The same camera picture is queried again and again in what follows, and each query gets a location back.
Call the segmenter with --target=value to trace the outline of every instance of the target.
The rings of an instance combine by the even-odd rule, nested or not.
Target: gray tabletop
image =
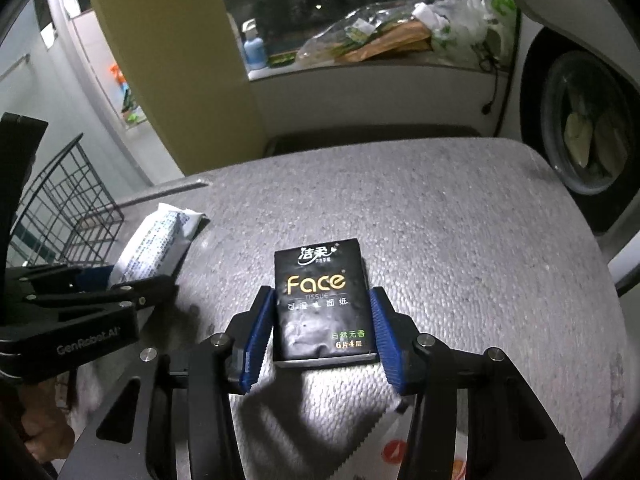
[[[580,211],[545,161],[501,139],[380,142],[267,158],[152,189],[124,207],[130,237],[158,202],[209,224],[141,344],[188,346],[224,330],[273,252],[357,237],[371,285],[452,348],[503,348],[566,437],[580,471],[628,419],[626,333],[614,285]],[[138,348],[81,368],[80,430]],[[354,450],[394,393],[380,364],[299,372],[271,363],[232,397],[249,479],[322,479]]]

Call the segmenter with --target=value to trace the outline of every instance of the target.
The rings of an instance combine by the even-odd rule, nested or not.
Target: washing machine
[[[619,292],[640,282],[640,50],[609,0],[516,0],[522,14],[499,135],[556,170]]]

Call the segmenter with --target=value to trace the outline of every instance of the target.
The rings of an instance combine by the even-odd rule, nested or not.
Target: black metal basket
[[[105,263],[124,216],[80,146],[81,138],[66,145],[24,191],[7,267]]]

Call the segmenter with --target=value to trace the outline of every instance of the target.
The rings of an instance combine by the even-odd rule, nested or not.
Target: blue bottle
[[[267,66],[267,51],[264,48],[264,41],[258,36],[255,28],[255,19],[248,20],[242,24],[242,31],[246,37],[244,42],[244,53],[246,62],[251,70],[260,70]]]

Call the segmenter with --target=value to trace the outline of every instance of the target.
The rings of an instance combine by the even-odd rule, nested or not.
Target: screw
[[[504,358],[506,357],[504,352],[495,346],[489,348],[486,354],[489,356],[491,361],[504,361]]]
[[[231,338],[224,332],[218,332],[209,338],[211,344],[215,347],[226,346],[231,342]]]
[[[434,338],[434,336],[432,336],[431,334],[420,334],[416,338],[416,341],[418,342],[418,345],[422,346],[423,348],[427,348],[436,344],[436,338]]]
[[[153,361],[156,357],[158,357],[158,350],[156,350],[155,348],[145,348],[142,352],[140,352],[140,359],[145,363]]]

